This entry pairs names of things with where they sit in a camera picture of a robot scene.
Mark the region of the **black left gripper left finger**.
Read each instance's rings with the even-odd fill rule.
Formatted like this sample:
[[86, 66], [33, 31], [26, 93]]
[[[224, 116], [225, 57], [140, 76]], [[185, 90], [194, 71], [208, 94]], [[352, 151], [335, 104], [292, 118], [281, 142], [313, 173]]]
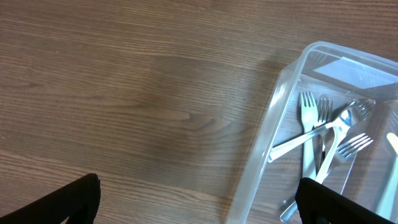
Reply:
[[100, 200], [100, 180], [90, 173], [1, 217], [1, 223], [93, 223]]

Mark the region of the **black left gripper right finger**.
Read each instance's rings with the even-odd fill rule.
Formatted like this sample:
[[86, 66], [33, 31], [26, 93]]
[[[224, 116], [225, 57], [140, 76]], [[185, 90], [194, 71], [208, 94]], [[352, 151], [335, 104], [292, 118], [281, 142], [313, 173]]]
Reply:
[[393, 224], [308, 177], [300, 179], [295, 202], [303, 224]]

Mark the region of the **mint green plastic knife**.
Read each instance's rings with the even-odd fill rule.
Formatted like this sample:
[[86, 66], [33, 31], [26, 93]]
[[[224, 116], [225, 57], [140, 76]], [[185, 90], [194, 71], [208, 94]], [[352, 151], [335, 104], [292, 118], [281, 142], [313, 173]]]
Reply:
[[395, 193], [397, 189], [397, 157], [394, 159], [394, 163], [391, 169], [390, 176], [387, 180], [387, 184], [381, 195], [380, 201], [376, 208], [376, 214], [389, 220], [392, 214]]

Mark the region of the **yellow plastic knife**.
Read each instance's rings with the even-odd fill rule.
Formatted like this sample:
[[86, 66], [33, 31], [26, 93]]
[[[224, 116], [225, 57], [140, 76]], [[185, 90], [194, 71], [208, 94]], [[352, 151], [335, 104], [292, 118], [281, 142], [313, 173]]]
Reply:
[[398, 154], [398, 137], [394, 133], [387, 133], [386, 138], [389, 141], [395, 153]]

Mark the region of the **clear plastic left container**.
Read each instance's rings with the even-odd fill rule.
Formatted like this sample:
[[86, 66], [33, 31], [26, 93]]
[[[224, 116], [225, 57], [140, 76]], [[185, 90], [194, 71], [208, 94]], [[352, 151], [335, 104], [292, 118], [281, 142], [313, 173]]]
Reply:
[[328, 43], [308, 45], [301, 56], [280, 71], [270, 106], [246, 161], [227, 223], [300, 223], [298, 209], [288, 222], [280, 215], [293, 202], [299, 180], [316, 178], [320, 166], [320, 135], [273, 162], [274, 146], [313, 129], [319, 98], [333, 100], [330, 121], [352, 101], [370, 99], [374, 108], [348, 130], [338, 146], [366, 133], [373, 142], [336, 167], [322, 185], [374, 212], [382, 179], [377, 151], [392, 104], [397, 102], [397, 61]]

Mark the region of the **clear plastic container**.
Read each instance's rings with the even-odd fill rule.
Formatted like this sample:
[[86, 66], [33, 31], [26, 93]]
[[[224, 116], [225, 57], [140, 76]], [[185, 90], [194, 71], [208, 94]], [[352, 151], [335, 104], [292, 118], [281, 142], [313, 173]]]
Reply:
[[[377, 199], [376, 199], [376, 204], [374, 207], [374, 212], [376, 212], [377, 205], [380, 201], [381, 195], [383, 193], [383, 190], [385, 189], [385, 186], [387, 184], [387, 180], [390, 176], [391, 169], [394, 163], [394, 159], [397, 157], [397, 154], [393, 150], [392, 146], [390, 145], [389, 141], [386, 138], [387, 133], [394, 133], [397, 136], [397, 102], [392, 104], [391, 109], [389, 110], [389, 114], [386, 120], [386, 124], [383, 128], [381, 137], [380, 137], [380, 143], [378, 145], [377, 151], [379, 152], [379, 155], [381, 157], [381, 162], [383, 165], [382, 168], [382, 179], [380, 183], [380, 188], [377, 192]], [[392, 214], [389, 219], [389, 221], [392, 221], [392, 217], [395, 214], [395, 208], [393, 204], [393, 209], [392, 209]]]
[[313, 129], [319, 98], [333, 100], [330, 121], [352, 101], [370, 99], [374, 108], [348, 130], [338, 146], [366, 133], [373, 142], [336, 167], [322, 185], [374, 212], [382, 179], [377, 151], [392, 104], [397, 102], [397, 61], [328, 43], [308, 45], [301, 56], [280, 71], [270, 106], [246, 161], [227, 223], [300, 223], [298, 209], [288, 222], [280, 215], [293, 202], [299, 180], [316, 178], [320, 166], [320, 135], [273, 162], [274, 146]]

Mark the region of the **clear plastic right container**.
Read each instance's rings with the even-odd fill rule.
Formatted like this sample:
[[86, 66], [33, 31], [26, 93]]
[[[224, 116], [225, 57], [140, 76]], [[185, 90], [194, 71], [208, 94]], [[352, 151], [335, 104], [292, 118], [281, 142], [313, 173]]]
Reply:
[[[397, 102], [392, 104], [391, 109], [389, 110], [389, 114], [386, 120], [386, 124], [383, 128], [381, 137], [380, 137], [380, 143], [378, 145], [377, 151], [379, 152], [379, 155], [381, 157], [381, 162], [383, 165], [382, 168], [382, 179], [380, 183], [380, 188], [377, 192], [377, 199], [376, 199], [376, 204], [374, 207], [374, 212], [376, 212], [377, 205], [380, 201], [381, 195], [383, 193], [383, 190], [385, 189], [385, 186], [387, 184], [387, 180], [390, 176], [391, 169], [394, 163], [394, 159], [397, 157], [397, 154], [393, 150], [392, 146], [390, 145], [389, 141], [386, 138], [387, 133], [394, 133], [397, 136]], [[392, 217], [395, 214], [395, 208], [393, 204], [393, 209], [392, 209], [392, 214], [389, 219], [389, 221], [392, 221]]]

